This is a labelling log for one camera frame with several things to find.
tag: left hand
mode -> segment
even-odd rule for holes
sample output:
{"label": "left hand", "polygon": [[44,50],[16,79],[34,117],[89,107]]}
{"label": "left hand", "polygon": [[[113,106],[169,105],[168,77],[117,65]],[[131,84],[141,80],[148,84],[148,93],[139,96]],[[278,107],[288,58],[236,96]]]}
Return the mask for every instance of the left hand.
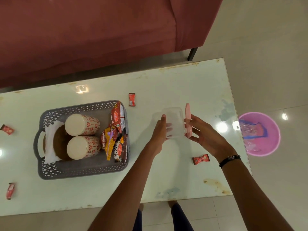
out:
{"label": "left hand", "polygon": [[167,140],[167,132],[172,131],[172,128],[168,128],[171,126],[171,123],[166,123],[166,115],[163,114],[161,119],[157,121],[156,127],[154,128],[153,135],[151,140],[149,141],[153,147],[156,148],[156,155],[161,152],[163,148],[163,143]]}

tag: leg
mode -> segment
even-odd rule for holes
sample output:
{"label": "leg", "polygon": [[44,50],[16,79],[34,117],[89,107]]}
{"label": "leg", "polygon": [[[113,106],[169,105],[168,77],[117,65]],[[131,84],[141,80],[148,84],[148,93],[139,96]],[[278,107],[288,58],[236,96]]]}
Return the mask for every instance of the leg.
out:
{"label": "leg", "polygon": [[188,58],[187,58],[187,61],[190,62],[190,61],[193,60],[193,57],[194,57],[195,53],[197,52],[197,49],[198,49],[198,47],[193,48],[193,49],[190,50],[190,53],[189,53]]}
{"label": "leg", "polygon": [[133,231],[142,231],[142,211],[143,211],[143,204],[140,204],[138,212],[137,212],[135,224],[133,227]]}
{"label": "leg", "polygon": [[177,201],[168,201],[168,204],[171,207],[174,231],[193,231],[190,222]]}

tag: foot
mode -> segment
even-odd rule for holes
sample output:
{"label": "foot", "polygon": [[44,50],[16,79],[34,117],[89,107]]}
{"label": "foot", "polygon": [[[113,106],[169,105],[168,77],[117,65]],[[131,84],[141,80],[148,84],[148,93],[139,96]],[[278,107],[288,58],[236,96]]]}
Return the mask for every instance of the foot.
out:
{"label": "foot", "polygon": [[177,201],[176,200],[173,200],[173,201],[168,201],[168,205],[170,208],[173,207],[173,205],[177,204]]}
{"label": "foot", "polygon": [[143,204],[140,204],[140,205],[139,205],[139,210],[140,210],[141,212],[143,212],[143,207],[144,207]]}

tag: brown round snack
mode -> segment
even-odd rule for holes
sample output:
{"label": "brown round snack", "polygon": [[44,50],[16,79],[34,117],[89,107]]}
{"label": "brown round snack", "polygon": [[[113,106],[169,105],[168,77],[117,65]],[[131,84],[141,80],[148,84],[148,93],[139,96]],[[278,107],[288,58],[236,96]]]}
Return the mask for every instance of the brown round snack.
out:
{"label": "brown round snack", "polygon": [[66,147],[68,142],[73,138],[74,136],[69,135],[65,131],[65,126],[60,126],[54,135],[54,142],[53,147],[56,153],[56,156],[59,157],[62,160],[72,160],[66,151]]}
{"label": "brown round snack", "polygon": [[46,155],[46,135],[44,135],[44,139],[43,139],[43,151],[44,151],[44,154]]}

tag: sofa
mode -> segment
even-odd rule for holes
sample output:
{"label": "sofa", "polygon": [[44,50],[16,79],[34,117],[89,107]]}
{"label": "sofa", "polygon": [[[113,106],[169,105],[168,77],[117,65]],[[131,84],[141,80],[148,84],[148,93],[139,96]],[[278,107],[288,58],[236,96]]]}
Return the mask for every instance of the sofa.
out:
{"label": "sofa", "polygon": [[0,88],[192,49],[222,0],[0,0]]}

